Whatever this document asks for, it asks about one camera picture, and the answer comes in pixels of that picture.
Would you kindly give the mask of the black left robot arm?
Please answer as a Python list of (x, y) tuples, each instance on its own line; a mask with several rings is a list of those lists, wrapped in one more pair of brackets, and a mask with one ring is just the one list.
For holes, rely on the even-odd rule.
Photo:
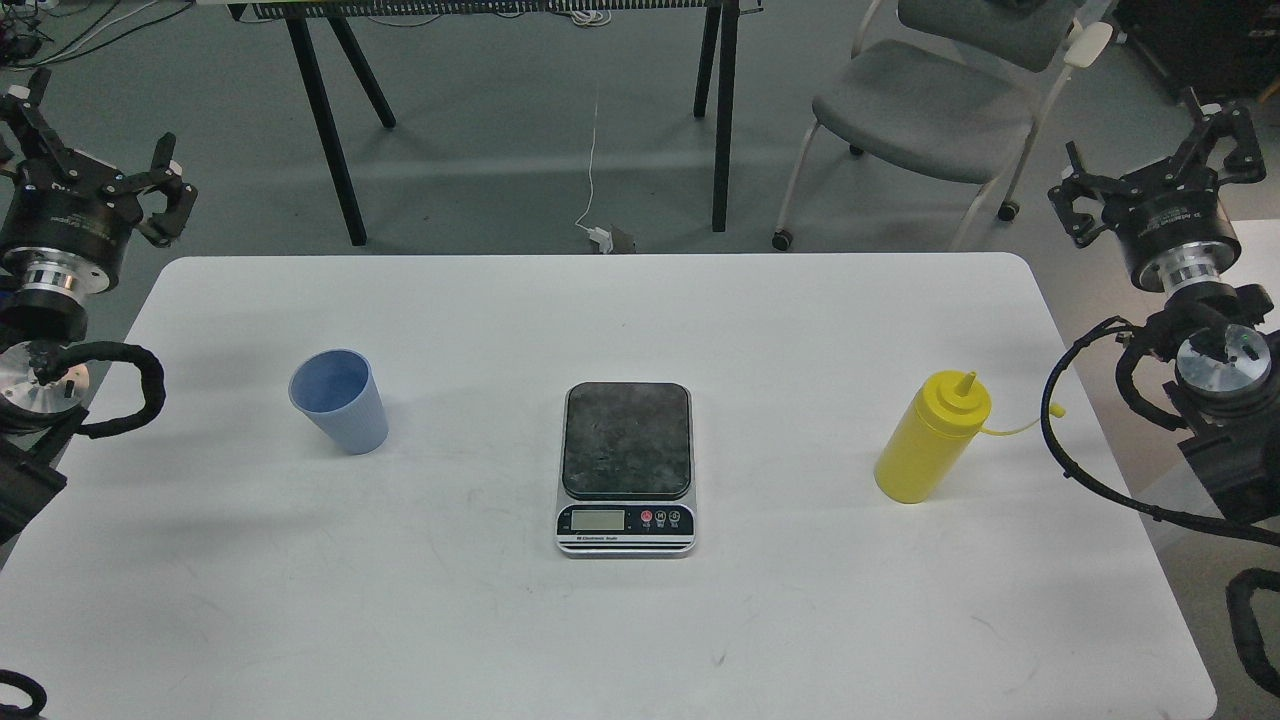
[[(65, 145), (41, 111), (50, 79), (36, 70), (3, 94), (3, 149), (14, 193), (3, 218), (1, 538), (13, 542), (67, 487), (55, 461), (74, 436), (122, 436), (154, 421), (166, 400), (165, 372), (147, 348), (87, 341), (88, 297), (118, 286), (133, 234), (165, 249), (186, 229), (198, 196), (163, 135), (147, 169), (127, 174)], [(90, 365), (128, 364), (141, 407), (88, 419)]]

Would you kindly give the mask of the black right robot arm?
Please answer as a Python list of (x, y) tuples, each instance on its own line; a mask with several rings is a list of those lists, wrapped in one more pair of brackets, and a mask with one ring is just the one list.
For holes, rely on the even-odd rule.
[[(1249, 111), (1236, 102), (1203, 105), (1193, 88), (1180, 101), (1192, 128), (1169, 156), (1119, 177), (1087, 170), (1075, 143), (1068, 168), (1047, 192), (1073, 243), (1085, 249), (1115, 234), (1132, 284), (1161, 293), (1164, 307), (1142, 325), (1111, 316), (1075, 340), (1053, 365), (1037, 427), (1062, 474), (1149, 520), (1208, 536), (1276, 546), (1262, 521), (1277, 516), (1277, 333), (1262, 332), (1275, 309), (1261, 284), (1233, 286), (1224, 274), (1242, 242), (1222, 205), (1226, 184), (1265, 179), (1265, 158)], [(1115, 386), (1124, 404), (1179, 443), (1213, 518), (1144, 503), (1091, 475), (1061, 446), (1051, 407), (1075, 357), (1114, 337), (1123, 352)]]

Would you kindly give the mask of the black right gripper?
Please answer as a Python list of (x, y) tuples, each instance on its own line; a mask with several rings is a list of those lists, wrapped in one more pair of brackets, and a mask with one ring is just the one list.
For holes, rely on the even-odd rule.
[[(1075, 247), (1085, 249), (1112, 231), (1132, 284), (1153, 293), (1212, 281), (1236, 264), (1242, 243), (1217, 190), (1267, 177), (1247, 108), (1206, 106), (1192, 87), (1183, 88), (1179, 100), (1192, 129), (1174, 155), (1112, 178), (1087, 170), (1082, 151), (1069, 141), (1068, 167), (1048, 191)], [(1167, 192), (1171, 173), (1179, 190)]]

